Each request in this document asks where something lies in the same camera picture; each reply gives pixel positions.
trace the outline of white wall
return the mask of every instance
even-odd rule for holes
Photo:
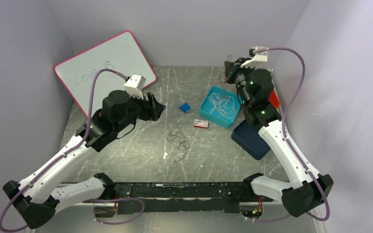
[[[329,232],[373,232],[373,1],[311,0],[289,40],[306,62],[288,127],[310,161],[334,179]],[[290,100],[301,65],[283,53],[275,67]]]
[[[0,0],[0,213],[2,190],[37,170],[59,147],[72,98],[53,65],[73,55],[65,31],[43,0]],[[25,225],[14,208],[9,229]]]
[[[222,66],[228,54],[285,45],[309,0],[49,2],[77,52],[130,30],[153,65]]]

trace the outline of navy blue container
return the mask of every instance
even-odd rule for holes
[[[245,120],[232,131],[231,138],[256,160],[264,158],[271,149]]]

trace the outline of marble tabletop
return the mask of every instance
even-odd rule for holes
[[[231,182],[242,181],[257,172],[288,181],[272,151],[258,161],[231,139],[232,130],[244,119],[242,111],[230,129],[211,123],[208,129],[193,127],[194,119],[202,119],[199,107],[207,92],[212,86],[220,85],[218,77],[222,67],[156,66],[153,69],[157,82],[144,92],[154,93],[157,100],[167,106],[161,118],[156,122],[138,120],[130,134],[90,157],[64,182],[81,182],[100,172],[115,182]],[[188,113],[179,109],[184,102],[191,106]],[[74,103],[61,147],[85,118]],[[181,129],[190,143],[185,158],[179,162],[173,160],[183,155],[183,151],[178,150],[179,141],[167,141],[169,129],[174,126]]]

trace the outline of blue bin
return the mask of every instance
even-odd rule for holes
[[[225,107],[228,110],[231,110],[232,108],[234,108],[235,111],[228,112],[227,113],[228,117],[221,115],[217,110],[212,111],[214,109],[214,104],[211,102],[211,100],[208,97],[210,97],[213,93],[220,93],[222,96],[231,96],[234,99],[234,101],[228,102]],[[217,86],[213,86],[209,90],[208,94],[206,95],[205,99],[203,100],[201,104],[199,115],[204,119],[207,119],[217,125],[220,125],[224,128],[229,129],[234,123],[235,118],[237,117],[238,111],[240,108],[241,106],[238,102],[238,98],[236,94],[226,91],[224,89],[221,90]]]
[[[256,160],[270,151],[269,145],[245,120],[232,131],[231,138]]]

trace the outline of whiteboard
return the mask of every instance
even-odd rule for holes
[[[156,81],[156,75],[131,32],[125,31],[84,52],[57,64],[55,73],[72,97],[88,115],[89,95],[95,73],[109,68],[125,76],[146,78],[145,87]],[[123,90],[125,81],[110,72],[103,72],[95,85],[92,113],[102,108],[102,100],[113,90]]]

